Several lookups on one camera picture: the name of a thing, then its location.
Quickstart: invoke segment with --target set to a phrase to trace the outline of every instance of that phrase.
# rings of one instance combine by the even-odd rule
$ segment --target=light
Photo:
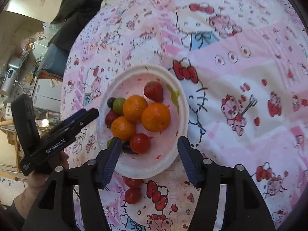
[[[35,123],[39,127],[48,127],[49,126],[49,121],[48,119],[43,119],[43,120],[35,120]]]

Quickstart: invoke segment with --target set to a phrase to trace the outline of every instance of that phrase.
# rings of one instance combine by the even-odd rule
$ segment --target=orange
[[[125,142],[129,141],[132,135],[136,133],[136,126],[124,116],[120,116],[111,124],[111,132],[113,136],[119,137],[121,141]]]
[[[127,120],[140,122],[143,111],[147,108],[147,100],[139,95],[132,95],[123,104],[123,113]]]
[[[143,112],[141,123],[143,127],[151,132],[164,131],[171,122],[169,108],[162,103],[152,103]]]

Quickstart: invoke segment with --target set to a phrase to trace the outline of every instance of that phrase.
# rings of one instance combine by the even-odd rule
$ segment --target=dark purple grape
[[[122,150],[126,154],[137,155],[137,153],[135,153],[134,151],[131,150],[131,147],[129,145],[129,141],[123,143]]]
[[[114,98],[114,97],[110,97],[110,98],[108,99],[107,105],[108,105],[109,108],[112,109],[112,107],[113,107],[113,102],[114,102],[114,101],[115,101],[115,98]]]

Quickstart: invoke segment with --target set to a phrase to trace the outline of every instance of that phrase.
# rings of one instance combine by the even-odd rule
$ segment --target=red tomato
[[[142,184],[142,179],[131,179],[127,177],[123,177],[123,181],[126,186],[129,186],[131,188],[140,188]]]
[[[150,149],[150,138],[143,133],[134,134],[130,141],[131,150],[137,154],[143,154]]]
[[[141,191],[139,188],[129,188],[126,190],[124,199],[128,204],[136,204],[141,199]]]

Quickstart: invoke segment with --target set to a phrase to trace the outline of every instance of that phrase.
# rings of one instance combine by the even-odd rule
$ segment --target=hello kitty tablecloth
[[[187,97],[191,146],[219,165],[243,164],[278,227],[308,180],[307,38],[287,0],[123,0],[102,8],[76,39],[63,80],[62,119],[99,107],[113,79],[130,66],[161,65]],[[66,149],[71,167],[99,151],[96,122]],[[141,202],[126,204],[126,189],[114,173],[100,191],[112,231],[186,230],[199,196],[179,158],[144,180]],[[225,192],[222,185],[215,230]],[[74,200],[84,230],[77,195]]]

